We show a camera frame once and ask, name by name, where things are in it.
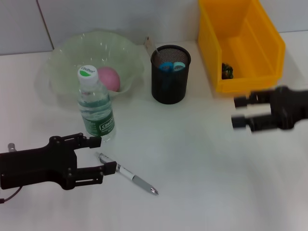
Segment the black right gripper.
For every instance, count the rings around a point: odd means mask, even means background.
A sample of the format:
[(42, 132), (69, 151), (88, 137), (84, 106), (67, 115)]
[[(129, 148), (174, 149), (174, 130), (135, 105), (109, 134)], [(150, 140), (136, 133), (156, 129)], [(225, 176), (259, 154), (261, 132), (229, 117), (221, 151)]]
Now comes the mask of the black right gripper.
[(234, 129), (249, 127), (251, 132), (275, 129), (276, 120), (278, 128), (289, 130), (300, 120), (308, 118), (307, 90), (291, 90), (282, 86), (277, 87), (274, 92), (252, 92), (249, 96), (234, 98), (236, 108), (267, 103), (270, 103), (271, 115), (232, 116), (232, 127)]

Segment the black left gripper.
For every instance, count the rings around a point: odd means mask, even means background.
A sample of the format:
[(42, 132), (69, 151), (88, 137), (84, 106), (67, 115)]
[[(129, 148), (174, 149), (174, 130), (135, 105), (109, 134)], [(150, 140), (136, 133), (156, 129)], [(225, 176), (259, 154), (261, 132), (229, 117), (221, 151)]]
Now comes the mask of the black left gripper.
[(103, 177), (116, 172), (117, 163), (107, 162), (96, 167), (77, 168), (76, 149), (99, 148), (101, 137), (50, 137), (41, 148), (0, 154), (0, 187), (3, 190), (42, 182), (55, 182), (64, 190), (102, 184)]

